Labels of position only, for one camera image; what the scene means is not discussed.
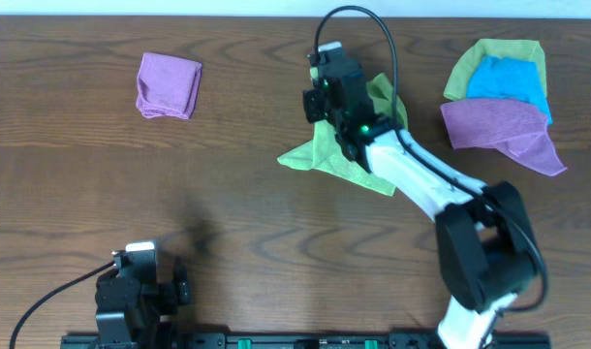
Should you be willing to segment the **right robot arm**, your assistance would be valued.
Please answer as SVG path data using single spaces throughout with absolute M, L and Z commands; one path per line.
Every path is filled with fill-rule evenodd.
M 390 348 L 547 348 L 538 333 L 496 333 L 498 320 L 531 281 L 544 275 L 517 190 L 466 176 L 422 148 L 391 116 L 376 112 L 357 60 L 340 43 L 308 56 L 312 89 L 303 93 L 310 123 L 328 122 L 345 158 L 392 183 L 435 224 L 440 272 L 451 293 L 428 339 L 389 340 Z

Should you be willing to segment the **light green cloth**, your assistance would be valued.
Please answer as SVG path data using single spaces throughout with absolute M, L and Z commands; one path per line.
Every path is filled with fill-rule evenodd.
M 368 96 L 372 99 L 377 113 L 390 114 L 392 83 L 381 73 L 366 83 Z M 280 165 L 293 170 L 316 170 L 348 180 L 356 185 L 385 196 L 392 196 L 395 186 L 373 174 L 367 173 L 360 165 L 350 162 L 341 152 L 335 140 L 335 132 L 326 121 L 314 126 L 313 139 L 277 158 Z

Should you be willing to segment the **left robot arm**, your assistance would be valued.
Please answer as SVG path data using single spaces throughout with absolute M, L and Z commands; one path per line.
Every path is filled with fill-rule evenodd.
M 172 348 L 188 346 L 187 336 L 172 321 L 178 308 L 191 302 L 185 265 L 175 259 L 172 279 L 157 280 L 155 250 L 117 251 L 114 270 L 96 285 L 96 323 L 100 348 Z

